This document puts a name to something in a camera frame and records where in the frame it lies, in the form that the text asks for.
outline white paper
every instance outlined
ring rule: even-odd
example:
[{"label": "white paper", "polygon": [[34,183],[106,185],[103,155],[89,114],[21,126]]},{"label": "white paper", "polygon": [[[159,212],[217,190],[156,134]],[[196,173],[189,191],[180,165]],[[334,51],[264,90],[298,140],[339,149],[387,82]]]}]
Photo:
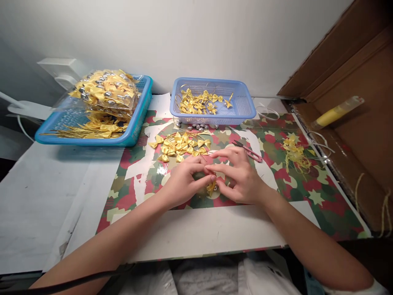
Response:
[{"label": "white paper", "polygon": [[157,111],[157,118],[172,118],[172,114],[169,111],[169,106],[171,104],[170,93],[154,95],[151,99],[149,110]]},{"label": "white paper", "polygon": [[[307,201],[291,202],[319,227]],[[125,214],[113,216],[112,222]],[[170,210],[128,262],[201,256],[286,245],[267,214],[254,205]]]}]

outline blue tray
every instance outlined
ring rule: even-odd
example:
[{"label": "blue tray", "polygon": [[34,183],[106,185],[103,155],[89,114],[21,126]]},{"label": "blue tray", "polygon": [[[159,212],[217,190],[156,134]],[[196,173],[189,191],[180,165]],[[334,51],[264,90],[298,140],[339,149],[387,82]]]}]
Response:
[{"label": "blue tray", "polygon": [[[55,133],[54,130],[66,130],[67,126],[78,126],[77,124],[85,124],[89,121],[85,113],[74,113],[69,111],[55,111],[37,130],[35,139],[42,144],[52,145],[112,145],[112,146],[134,146],[138,140],[142,124],[146,117],[147,108],[151,102],[151,87],[153,80],[149,76],[144,76],[141,81],[136,84],[138,90],[142,93],[130,123],[124,134],[118,138],[58,138],[51,135],[40,135],[40,133]],[[78,98],[68,97],[62,103],[63,105],[71,105],[72,100]]]},{"label": "blue tray", "polygon": [[[218,96],[222,95],[226,100],[229,99],[233,92],[233,97],[230,101],[233,107],[228,109],[222,103],[216,102],[216,115],[181,113],[178,106],[182,99],[181,90],[187,90],[187,88],[191,89],[193,95],[203,93],[204,90],[207,90],[209,93],[214,91],[215,94]],[[245,120],[254,118],[257,114],[247,86],[243,82],[184,77],[175,80],[170,111],[172,115],[179,117],[181,122],[186,124],[240,125]]]}]

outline yellow thread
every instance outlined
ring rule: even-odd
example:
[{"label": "yellow thread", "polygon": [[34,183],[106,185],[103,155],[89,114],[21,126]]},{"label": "yellow thread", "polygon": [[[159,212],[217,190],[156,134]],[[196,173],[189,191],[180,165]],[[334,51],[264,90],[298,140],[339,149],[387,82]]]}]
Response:
[{"label": "yellow thread", "polygon": [[[357,189],[359,188],[359,183],[360,180],[362,179],[362,177],[364,176],[364,173],[361,173],[359,178],[357,179],[356,182],[356,186],[355,186],[355,204],[356,204],[356,211],[360,214],[359,212],[359,204],[357,201]],[[384,198],[384,202],[382,203],[382,212],[381,212],[381,234],[378,236],[378,238],[382,238],[382,236],[384,235],[384,231],[385,231],[385,210],[386,210],[386,215],[388,217],[388,224],[389,224],[389,232],[388,234],[385,236],[386,238],[390,237],[390,235],[392,234],[392,221],[390,219],[390,212],[389,212],[389,197],[390,197],[391,191],[390,188],[387,189],[387,193],[385,195]]]}]

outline pile of yellow bows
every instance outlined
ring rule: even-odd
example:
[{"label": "pile of yellow bows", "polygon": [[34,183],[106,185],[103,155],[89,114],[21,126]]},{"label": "pile of yellow bows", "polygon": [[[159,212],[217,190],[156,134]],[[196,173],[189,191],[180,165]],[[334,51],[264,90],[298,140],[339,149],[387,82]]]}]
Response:
[{"label": "pile of yellow bows", "polygon": [[285,150],[285,164],[287,172],[289,172],[289,161],[296,163],[295,169],[300,169],[300,173],[309,173],[311,161],[303,154],[304,147],[295,144],[295,136],[290,136],[284,140],[282,147]]},{"label": "pile of yellow bows", "polygon": [[117,124],[120,120],[111,120],[111,116],[97,116],[90,115],[87,116],[90,122],[87,122],[84,126],[78,124],[81,128],[85,129],[95,129],[101,132],[101,136],[104,138],[111,138],[112,133],[123,132],[127,129],[128,124],[124,123],[123,126],[118,126]]},{"label": "pile of yellow bows", "polygon": [[104,138],[113,138],[112,133],[124,131],[138,104],[140,93],[135,85],[138,82],[122,70],[98,70],[83,77],[69,93],[82,99],[86,113],[90,114],[90,122],[80,127],[106,130]]},{"label": "pile of yellow bows", "polygon": [[194,157],[198,155],[207,155],[208,152],[203,145],[205,145],[208,149],[210,149],[211,141],[209,139],[201,140],[201,139],[193,139],[190,136],[196,137],[194,133],[182,132],[181,135],[179,132],[176,134],[168,135],[165,139],[159,135],[156,135],[156,142],[148,143],[152,148],[156,148],[158,144],[163,144],[161,146],[162,154],[158,157],[159,161],[169,162],[170,156],[176,156],[176,162],[183,162],[183,154],[188,153]]},{"label": "pile of yellow bows", "polygon": [[228,100],[225,100],[221,95],[218,96],[217,94],[209,93],[207,90],[205,90],[203,94],[196,96],[193,95],[191,89],[188,88],[186,91],[181,91],[181,96],[182,100],[180,104],[178,104],[178,107],[182,113],[215,115],[217,106],[214,103],[217,101],[224,103],[227,108],[232,107],[230,100],[232,99],[233,93]]}]

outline pink thread snips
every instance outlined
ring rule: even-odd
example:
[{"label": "pink thread snips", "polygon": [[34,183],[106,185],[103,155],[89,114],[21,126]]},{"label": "pink thread snips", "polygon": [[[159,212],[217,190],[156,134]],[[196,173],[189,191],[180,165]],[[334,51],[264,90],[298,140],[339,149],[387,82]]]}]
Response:
[{"label": "pink thread snips", "polygon": [[251,159],[257,161],[258,163],[261,163],[263,161],[263,159],[262,159],[262,157],[260,155],[257,155],[256,153],[254,153],[252,150],[250,150],[248,147],[245,147],[244,144],[240,143],[239,141],[235,141],[233,144],[237,145],[237,146],[239,146],[241,148],[244,148],[246,150],[247,155]]}]

